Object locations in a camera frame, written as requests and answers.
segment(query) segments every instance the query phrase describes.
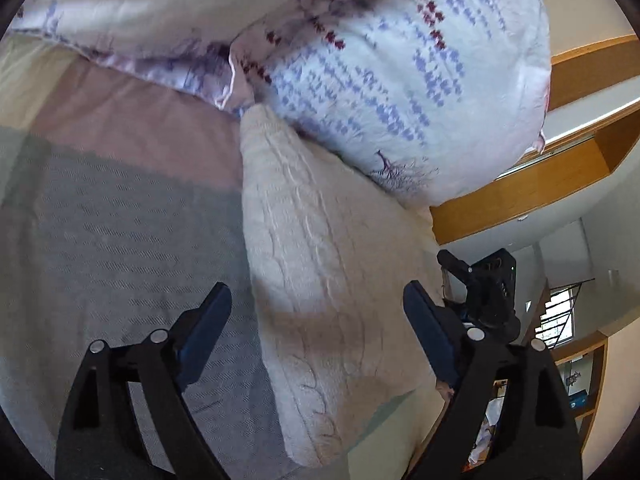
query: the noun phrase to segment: beige cable-knit pillow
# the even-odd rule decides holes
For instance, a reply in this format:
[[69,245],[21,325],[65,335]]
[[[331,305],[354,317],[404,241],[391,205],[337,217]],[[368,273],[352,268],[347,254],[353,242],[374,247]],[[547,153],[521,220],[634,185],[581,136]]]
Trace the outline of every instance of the beige cable-knit pillow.
[[270,108],[242,118],[242,208],[262,358],[289,456],[346,452],[376,409],[429,381],[402,310],[442,291],[431,226]]

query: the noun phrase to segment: window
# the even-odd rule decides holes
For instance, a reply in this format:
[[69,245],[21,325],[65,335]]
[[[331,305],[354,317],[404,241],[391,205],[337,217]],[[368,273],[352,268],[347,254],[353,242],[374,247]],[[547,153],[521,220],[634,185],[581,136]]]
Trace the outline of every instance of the window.
[[546,312],[540,316],[536,337],[549,348],[574,336],[574,304],[579,291],[579,284],[556,289],[551,294],[551,301],[545,305]]

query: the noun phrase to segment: pink fabric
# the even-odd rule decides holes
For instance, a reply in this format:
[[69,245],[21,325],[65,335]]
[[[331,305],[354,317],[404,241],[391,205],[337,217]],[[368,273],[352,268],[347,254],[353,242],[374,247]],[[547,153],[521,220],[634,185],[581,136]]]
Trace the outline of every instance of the pink fabric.
[[217,189],[240,190],[238,122],[198,98],[78,59],[32,132],[81,152]]

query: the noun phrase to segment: silver screw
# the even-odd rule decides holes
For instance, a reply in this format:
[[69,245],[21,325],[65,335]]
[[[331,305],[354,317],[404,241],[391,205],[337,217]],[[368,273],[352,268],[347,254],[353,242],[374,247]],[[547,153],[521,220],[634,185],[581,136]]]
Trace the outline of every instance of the silver screw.
[[546,348],[546,344],[542,339],[535,338],[531,340],[531,347],[537,352],[542,352]]
[[160,330],[154,330],[151,333],[151,342],[153,343],[161,343],[162,341],[166,341],[166,339],[169,337],[169,333],[164,330],[164,329],[160,329]]
[[477,326],[473,326],[467,330],[466,335],[471,339],[471,341],[482,341],[482,339],[484,339],[484,332]]
[[92,354],[99,354],[104,350],[104,341],[98,339],[89,345],[89,352]]

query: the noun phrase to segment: pillow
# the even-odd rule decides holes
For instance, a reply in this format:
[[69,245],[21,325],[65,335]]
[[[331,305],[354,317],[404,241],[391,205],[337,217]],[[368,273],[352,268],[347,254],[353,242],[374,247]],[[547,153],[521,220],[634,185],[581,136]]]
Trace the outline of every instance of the pillow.
[[233,74],[222,43],[285,1],[26,0],[12,29],[224,108]]
[[551,70],[541,0],[291,0],[232,59],[255,100],[427,216],[538,141]]
[[420,280],[441,297],[438,246],[427,222],[269,108],[252,107],[240,129],[262,358],[288,455],[321,466],[379,406],[434,387],[402,290]]

